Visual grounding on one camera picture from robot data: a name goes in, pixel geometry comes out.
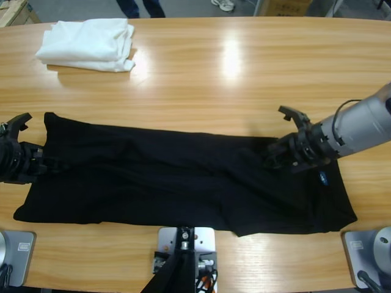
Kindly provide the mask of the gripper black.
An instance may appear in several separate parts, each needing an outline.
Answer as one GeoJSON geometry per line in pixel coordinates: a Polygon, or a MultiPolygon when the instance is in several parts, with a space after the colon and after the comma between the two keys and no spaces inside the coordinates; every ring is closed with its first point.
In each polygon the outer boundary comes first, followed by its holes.
{"type": "Polygon", "coordinates": [[[43,154],[39,145],[1,137],[2,183],[33,183],[40,175],[61,173],[70,168],[69,164],[62,163],[61,158],[43,154]]]}
{"type": "Polygon", "coordinates": [[[339,158],[338,151],[323,133],[322,123],[303,126],[292,137],[282,137],[267,146],[263,154],[265,168],[289,168],[299,173],[329,164],[339,158]]]}

